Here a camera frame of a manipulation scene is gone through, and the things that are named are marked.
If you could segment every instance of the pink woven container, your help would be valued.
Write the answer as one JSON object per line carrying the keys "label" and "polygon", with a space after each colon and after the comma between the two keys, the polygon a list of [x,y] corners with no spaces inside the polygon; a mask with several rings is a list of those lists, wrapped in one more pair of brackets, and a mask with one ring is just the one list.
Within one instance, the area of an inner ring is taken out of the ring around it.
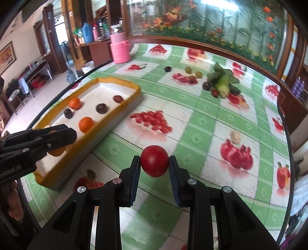
{"label": "pink woven container", "polygon": [[126,63],[131,59],[129,46],[130,44],[127,40],[117,44],[110,44],[113,61],[116,64]]}

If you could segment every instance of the wooden pillar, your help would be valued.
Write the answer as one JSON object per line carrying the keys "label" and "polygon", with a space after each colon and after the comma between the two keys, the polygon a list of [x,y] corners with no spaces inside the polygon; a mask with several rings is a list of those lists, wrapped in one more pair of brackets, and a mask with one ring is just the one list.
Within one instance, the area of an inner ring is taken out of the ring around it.
{"label": "wooden pillar", "polygon": [[91,0],[61,0],[62,12],[68,37],[68,44],[77,71],[82,70],[82,66],[92,61],[90,51],[87,46],[75,47],[73,31],[76,27],[82,28],[84,22],[93,21]]}

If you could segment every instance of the blue thermos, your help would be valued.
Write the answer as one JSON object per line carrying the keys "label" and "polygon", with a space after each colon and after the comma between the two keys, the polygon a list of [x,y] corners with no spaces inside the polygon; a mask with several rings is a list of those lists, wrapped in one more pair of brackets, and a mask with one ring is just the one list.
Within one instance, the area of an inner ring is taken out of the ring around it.
{"label": "blue thermos", "polygon": [[85,44],[94,42],[93,27],[89,23],[87,22],[84,23],[82,27],[82,34]]}

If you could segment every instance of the framed picture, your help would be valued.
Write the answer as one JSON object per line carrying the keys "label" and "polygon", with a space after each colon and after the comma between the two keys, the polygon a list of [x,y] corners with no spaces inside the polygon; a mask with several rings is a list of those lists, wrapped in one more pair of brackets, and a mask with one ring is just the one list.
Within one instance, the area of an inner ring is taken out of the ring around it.
{"label": "framed picture", "polygon": [[0,51],[0,75],[2,75],[2,73],[6,71],[6,69],[15,61],[16,56],[14,53],[13,44],[10,42]]}

